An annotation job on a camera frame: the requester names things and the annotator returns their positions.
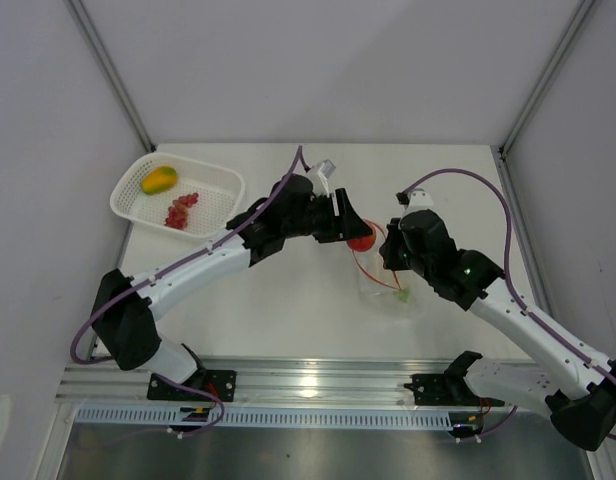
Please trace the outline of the red toy tomato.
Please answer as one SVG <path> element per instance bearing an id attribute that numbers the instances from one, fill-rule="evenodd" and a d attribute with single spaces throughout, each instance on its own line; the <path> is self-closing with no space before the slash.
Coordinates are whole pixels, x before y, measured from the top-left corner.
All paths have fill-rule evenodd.
<path id="1" fill-rule="evenodd" d="M 372 249 L 376 243 L 377 231 L 374 224 L 370 221 L 365 221 L 371 233 L 367 236 L 351 239 L 347 241 L 347 246 L 350 250 L 358 253 L 367 252 Z"/>

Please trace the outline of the clear red zip bag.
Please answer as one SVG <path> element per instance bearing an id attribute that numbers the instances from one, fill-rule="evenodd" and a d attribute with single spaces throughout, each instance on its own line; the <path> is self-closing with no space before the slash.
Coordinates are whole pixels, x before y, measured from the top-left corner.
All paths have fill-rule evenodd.
<path id="1" fill-rule="evenodd" d="M 387 232 L 376 222 L 365 220 L 365 223 L 372 234 L 347 242 L 357 267 L 362 298 L 386 315 L 418 316 L 423 306 L 417 291 L 417 278 L 411 271 L 393 271 L 384 267 L 379 248 L 387 239 Z"/>

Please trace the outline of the green white toy cabbage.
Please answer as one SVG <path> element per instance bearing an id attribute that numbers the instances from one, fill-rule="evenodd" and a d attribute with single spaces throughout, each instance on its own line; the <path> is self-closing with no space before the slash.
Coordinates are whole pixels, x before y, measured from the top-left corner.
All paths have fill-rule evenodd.
<path id="1" fill-rule="evenodd" d="M 413 286 L 410 283 L 377 284 L 372 297 L 384 305 L 406 305 L 414 297 Z"/>

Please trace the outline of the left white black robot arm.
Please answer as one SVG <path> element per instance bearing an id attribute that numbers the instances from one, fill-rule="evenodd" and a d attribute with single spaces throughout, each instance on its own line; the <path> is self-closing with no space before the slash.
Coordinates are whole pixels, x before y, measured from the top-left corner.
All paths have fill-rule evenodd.
<path id="1" fill-rule="evenodd" d="M 292 174 L 230 220 L 207 246 L 139 275 L 118 269 L 106 273 L 95 297 L 92 328 L 120 370 L 145 367 L 170 380 L 180 398 L 195 399 L 205 387 L 201 361 L 156 327 L 169 310 L 215 280 L 277 254 L 289 239 L 311 237 L 326 244 L 372 232 L 345 189 L 318 194 L 308 178 Z"/>

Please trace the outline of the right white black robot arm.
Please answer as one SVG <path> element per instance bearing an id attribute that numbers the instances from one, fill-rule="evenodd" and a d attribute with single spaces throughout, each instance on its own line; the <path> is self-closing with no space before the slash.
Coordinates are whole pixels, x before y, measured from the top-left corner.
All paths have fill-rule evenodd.
<path id="1" fill-rule="evenodd" d="M 610 438 L 616 425 L 616 359 L 526 303 L 486 255 L 457 248 L 435 212 L 410 211 L 391 219 L 387 231 L 380 248 L 386 269 L 413 271 L 439 297 L 503 333 L 541 369 L 531 375 L 465 352 L 444 380 L 452 401 L 490 397 L 531 410 L 585 451 L 597 450 Z"/>

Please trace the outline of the white perforated plastic basket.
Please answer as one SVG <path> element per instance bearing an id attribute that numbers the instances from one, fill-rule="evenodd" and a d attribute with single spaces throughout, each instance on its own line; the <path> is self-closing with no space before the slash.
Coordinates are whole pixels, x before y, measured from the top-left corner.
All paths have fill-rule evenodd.
<path id="1" fill-rule="evenodd" d="M 177 181 L 160 193 L 147 194 L 142 181 L 160 169 L 172 169 Z M 219 232 L 232 218 L 244 197 L 245 180 L 234 170 L 163 152 L 136 160 L 113 189 L 113 213 L 133 224 L 161 234 L 202 241 Z M 194 195 L 187 222 L 176 229 L 167 221 L 173 202 Z"/>

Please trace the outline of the red toy grape bunch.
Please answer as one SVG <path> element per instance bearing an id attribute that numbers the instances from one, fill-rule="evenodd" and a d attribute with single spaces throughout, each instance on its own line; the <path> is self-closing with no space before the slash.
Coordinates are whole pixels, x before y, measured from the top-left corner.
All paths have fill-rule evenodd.
<path id="1" fill-rule="evenodd" d="M 175 199 L 168 207 L 164 225 L 169 228 L 184 230 L 188 226 L 189 210 L 199 201 L 197 192 L 183 195 Z"/>

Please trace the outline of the yellow green toy mango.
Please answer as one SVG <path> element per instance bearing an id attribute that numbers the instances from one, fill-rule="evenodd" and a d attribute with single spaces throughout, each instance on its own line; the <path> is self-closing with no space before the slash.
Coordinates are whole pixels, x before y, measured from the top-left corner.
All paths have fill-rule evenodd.
<path id="1" fill-rule="evenodd" d="M 149 172 L 140 187 L 146 195 L 157 195 L 173 188 L 178 182 L 177 171 L 170 166 L 160 166 Z"/>

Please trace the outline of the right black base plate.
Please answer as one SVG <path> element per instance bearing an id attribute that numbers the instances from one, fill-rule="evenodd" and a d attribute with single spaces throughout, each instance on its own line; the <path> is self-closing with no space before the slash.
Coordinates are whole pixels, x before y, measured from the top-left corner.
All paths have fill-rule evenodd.
<path id="1" fill-rule="evenodd" d="M 463 379 L 444 374 L 413 374 L 403 388 L 413 394 L 418 406 L 502 407 L 502 400 L 478 397 Z"/>

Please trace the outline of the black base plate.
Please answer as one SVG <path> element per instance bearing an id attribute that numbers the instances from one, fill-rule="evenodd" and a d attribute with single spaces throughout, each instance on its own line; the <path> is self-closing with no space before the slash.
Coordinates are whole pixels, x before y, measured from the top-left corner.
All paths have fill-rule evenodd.
<path id="1" fill-rule="evenodd" d="M 413 394 L 418 406 L 502 407 L 502 400 L 478 397 L 463 379 L 444 374 L 413 374 L 403 388 Z"/>
<path id="2" fill-rule="evenodd" d="M 204 370 L 201 373 L 194 373 L 183 386 L 213 395 L 222 402 L 232 402 L 236 380 L 237 372 L 234 370 Z M 150 377 L 147 398 L 152 401 L 172 402 L 209 401 L 207 397 L 172 386 L 156 374 Z"/>

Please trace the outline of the aluminium mounting rail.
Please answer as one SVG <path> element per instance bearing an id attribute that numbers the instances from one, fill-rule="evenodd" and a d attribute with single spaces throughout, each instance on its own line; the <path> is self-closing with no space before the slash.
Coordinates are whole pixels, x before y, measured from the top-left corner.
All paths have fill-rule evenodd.
<path id="1" fill-rule="evenodd" d="M 413 374 L 440 374 L 450 361 L 205 358 L 209 370 L 236 373 L 230 407 L 385 409 L 413 404 L 403 385 Z M 150 400 L 151 372 L 122 371 L 111 363 L 69 364 L 61 375 L 58 404 L 112 404 L 168 407 L 210 407 L 201 398 Z"/>

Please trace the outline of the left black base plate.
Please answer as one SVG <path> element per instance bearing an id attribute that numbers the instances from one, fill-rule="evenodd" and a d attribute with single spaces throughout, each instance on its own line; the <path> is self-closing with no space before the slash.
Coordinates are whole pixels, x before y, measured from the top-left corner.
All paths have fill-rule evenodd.
<path id="1" fill-rule="evenodd" d="M 234 370 L 204 370 L 201 373 L 194 373 L 183 386 L 213 395 L 222 402 L 232 402 L 236 380 L 237 372 Z M 207 397 L 172 386 L 156 374 L 150 377 L 147 398 L 152 401 L 172 402 L 209 401 Z"/>

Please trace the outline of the right aluminium frame post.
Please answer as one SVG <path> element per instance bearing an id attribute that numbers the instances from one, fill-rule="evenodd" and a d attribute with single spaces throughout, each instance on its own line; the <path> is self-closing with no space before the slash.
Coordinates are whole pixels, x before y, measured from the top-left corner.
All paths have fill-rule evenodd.
<path id="1" fill-rule="evenodd" d="M 521 109 L 508 129 L 502 144 L 498 148 L 499 157 L 506 161 L 514 146 L 538 112 L 545 97 L 557 80 L 561 70 L 573 53 L 579 39 L 584 34 L 596 10 L 603 4 L 599 0 L 578 1 L 573 14 L 552 49 L 547 61 L 540 70 L 533 86 L 526 96 Z"/>

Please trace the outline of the aluminium frame post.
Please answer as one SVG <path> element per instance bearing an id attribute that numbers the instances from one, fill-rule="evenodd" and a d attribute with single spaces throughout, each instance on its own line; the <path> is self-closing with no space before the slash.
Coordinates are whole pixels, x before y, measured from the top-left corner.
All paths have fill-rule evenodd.
<path id="1" fill-rule="evenodd" d="M 579 39 L 584 34 L 596 10 L 603 4 L 599 0 L 578 1 L 573 14 L 552 49 L 547 61 L 540 70 L 533 86 L 526 96 L 521 109 L 508 129 L 502 144 L 498 148 L 499 157 L 506 161 L 514 146 L 538 112 L 545 97 L 557 80 L 561 70 L 573 53 Z"/>
<path id="2" fill-rule="evenodd" d="M 73 23 L 83 38 L 83 41 L 97 64 L 110 92 L 115 98 L 121 112 L 125 116 L 137 141 L 147 153 L 154 152 L 156 146 L 137 110 L 125 82 L 123 81 L 115 62 L 109 53 L 104 39 L 99 32 L 86 3 L 82 0 L 64 1 Z"/>

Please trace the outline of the left aluminium frame post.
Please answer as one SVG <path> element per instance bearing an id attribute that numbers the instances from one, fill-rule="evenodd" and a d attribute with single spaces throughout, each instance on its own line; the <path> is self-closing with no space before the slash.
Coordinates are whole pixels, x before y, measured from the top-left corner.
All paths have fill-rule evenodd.
<path id="1" fill-rule="evenodd" d="M 64 1 L 73 23 L 83 38 L 83 41 L 97 64 L 110 92 L 115 98 L 121 112 L 125 116 L 137 141 L 147 153 L 154 152 L 156 146 L 137 110 L 125 82 L 123 81 L 115 62 L 109 53 L 104 39 L 99 32 L 86 3 L 82 0 Z"/>

